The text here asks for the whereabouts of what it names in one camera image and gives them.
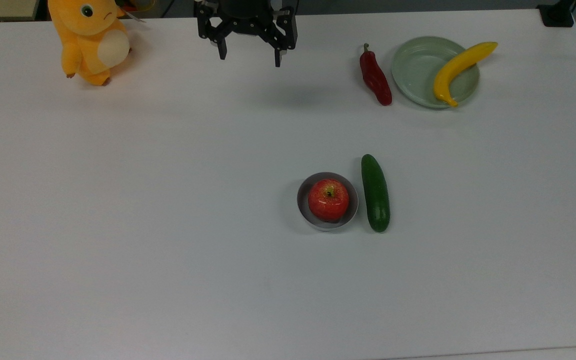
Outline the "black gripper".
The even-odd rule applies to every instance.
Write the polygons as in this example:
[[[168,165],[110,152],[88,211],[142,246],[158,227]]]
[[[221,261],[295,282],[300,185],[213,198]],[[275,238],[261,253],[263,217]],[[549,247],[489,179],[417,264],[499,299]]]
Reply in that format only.
[[[272,9],[269,0],[195,1],[193,13],[198,36],[209,40],[219,58],[227,56],[226,38],[242,21],[250,21],[250,30],[274,50],[274,64],[279,68],[282,55],[297,46],[298,31],[295,8]]]

